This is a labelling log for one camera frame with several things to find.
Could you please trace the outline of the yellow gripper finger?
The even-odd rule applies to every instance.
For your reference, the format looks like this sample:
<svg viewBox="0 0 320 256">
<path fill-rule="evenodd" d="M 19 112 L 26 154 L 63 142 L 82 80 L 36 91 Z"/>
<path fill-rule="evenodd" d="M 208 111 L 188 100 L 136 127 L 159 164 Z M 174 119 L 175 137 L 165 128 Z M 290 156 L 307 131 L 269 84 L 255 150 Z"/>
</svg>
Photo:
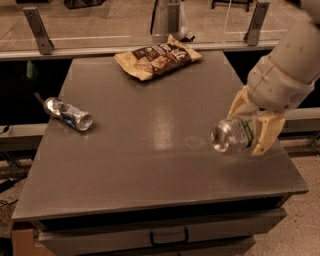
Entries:
<svg viewBox="0 0 320 256">
<path fill-rule="evenodd" d="M 229 109 L 227 118 L 244 118 L 251 120 L 258 112 L 258 107 L 250 98 L 248 87 L 243 86 L 242 89 L 236 94 Z"/>
<path fill-rule="evenodd" d="M 265 154 L 276 141 L 285 124 L 283 113 L 264 111 L 254 118 L 254 144 L 251 155 Z"/>
</svg>

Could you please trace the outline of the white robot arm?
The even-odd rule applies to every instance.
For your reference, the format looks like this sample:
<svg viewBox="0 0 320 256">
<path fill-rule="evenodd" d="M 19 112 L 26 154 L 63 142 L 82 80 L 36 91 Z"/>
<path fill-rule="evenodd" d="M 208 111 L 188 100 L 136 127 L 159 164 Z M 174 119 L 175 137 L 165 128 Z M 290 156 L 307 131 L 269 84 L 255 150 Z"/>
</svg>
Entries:
<svg viewBox="0 0 320 256">
<path fill-rule="evenodd" d="M 296 22 L 261 57 L 234 98 L 223 129 L 224 153 L 264 154 L 283 129 L 284 113 L 314 90 L 320 74 L 320 0 L 304 0 L 304 10 L 310 18 Z"/>
</svg>

